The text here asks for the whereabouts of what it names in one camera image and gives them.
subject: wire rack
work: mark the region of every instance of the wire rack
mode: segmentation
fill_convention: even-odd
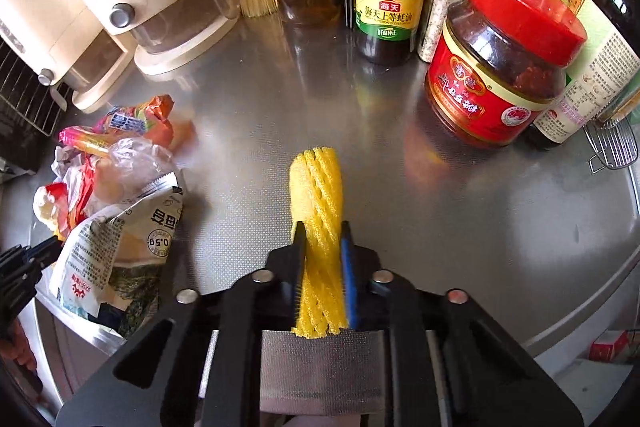
[[[60,106],[50,95],[49,87],[6,44],[0,41],[0,99],[45,136],[51,136],[60,117]],[[71,89],[63,84],[60,95],[66,100]]]
[[[638,159],[638,142],[627,119],[612,124],[599,124],[592,120],[584,132],[595,153],[589,160],[594,174],[603,169],[624,169]]]

